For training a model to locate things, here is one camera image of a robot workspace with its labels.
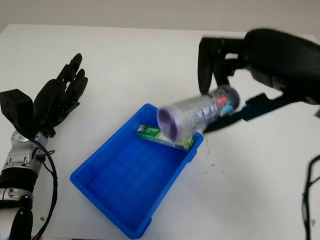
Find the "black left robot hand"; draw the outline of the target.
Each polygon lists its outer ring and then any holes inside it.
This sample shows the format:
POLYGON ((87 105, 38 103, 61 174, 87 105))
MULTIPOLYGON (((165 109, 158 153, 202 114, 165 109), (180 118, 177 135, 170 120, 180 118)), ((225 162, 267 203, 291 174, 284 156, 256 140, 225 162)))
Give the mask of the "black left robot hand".
POLYGON ((49 138, 55 136, 54 128, 79 106, 88 78, 80 69, 83 57, 76 54, 66 64, 57 78, 49 80, 33 102, 33 113, 38 130, 49 138))

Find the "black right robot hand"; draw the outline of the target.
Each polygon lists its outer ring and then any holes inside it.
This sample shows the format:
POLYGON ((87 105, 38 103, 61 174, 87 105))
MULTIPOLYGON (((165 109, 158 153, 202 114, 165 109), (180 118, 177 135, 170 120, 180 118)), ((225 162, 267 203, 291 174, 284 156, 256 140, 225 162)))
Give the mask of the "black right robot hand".
POLYGON ((205 134, 240 120, 250 121, 286 105, 320 104, 320 46, 310 40, 269 28, 248 31, 243 39, 203 37, 198 47, 197 78, 201 94, 212 80, 229 85, 236 70, 248 70, 253 79, 280 91, 269 99, 264 93, 245 102, 238 112, 209 124, 205 134))

